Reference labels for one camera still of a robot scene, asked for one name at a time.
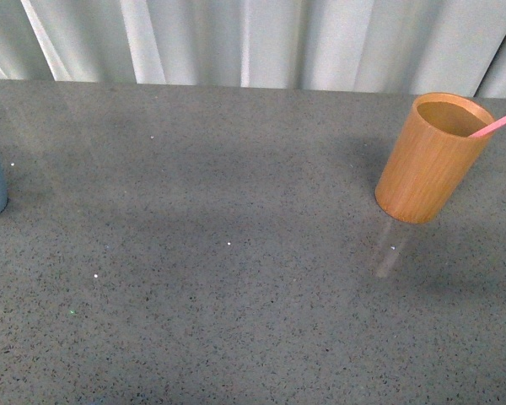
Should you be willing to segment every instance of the table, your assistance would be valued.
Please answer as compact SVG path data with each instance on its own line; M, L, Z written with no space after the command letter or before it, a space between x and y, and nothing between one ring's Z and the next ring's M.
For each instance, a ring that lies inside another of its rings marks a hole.
M0 80L0 403L506 404L506 128L404 224L413 98Z

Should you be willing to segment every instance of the wooden cup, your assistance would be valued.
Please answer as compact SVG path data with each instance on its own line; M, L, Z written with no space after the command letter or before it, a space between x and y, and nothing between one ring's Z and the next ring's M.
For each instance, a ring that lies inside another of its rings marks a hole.
M401 221L433 219L493 134L468 136L494 121L458 95L418 96L375 189L377 203Z

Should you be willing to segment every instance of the white curtain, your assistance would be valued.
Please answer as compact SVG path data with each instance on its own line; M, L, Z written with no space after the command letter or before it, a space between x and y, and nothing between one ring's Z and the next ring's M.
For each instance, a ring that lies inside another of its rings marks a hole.
M0 0L0 78L506 97L506 0Z

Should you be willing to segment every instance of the straw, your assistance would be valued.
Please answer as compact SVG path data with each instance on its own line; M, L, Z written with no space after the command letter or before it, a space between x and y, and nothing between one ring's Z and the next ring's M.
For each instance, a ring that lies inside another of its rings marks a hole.
M479 138L485 135L488 135L490 132L497 131L500 127L506 125L506 116L503 116L501 119L496 120L493 124L489 124L488 126L482 128L480 131L474 132L469 138Z

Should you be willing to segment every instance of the speckled countertop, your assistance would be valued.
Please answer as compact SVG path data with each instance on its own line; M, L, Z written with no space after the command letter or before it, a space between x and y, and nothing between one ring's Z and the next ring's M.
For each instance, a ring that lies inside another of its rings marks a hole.
M0 81L0 404L506 404L506 129L403 224L412 100Z

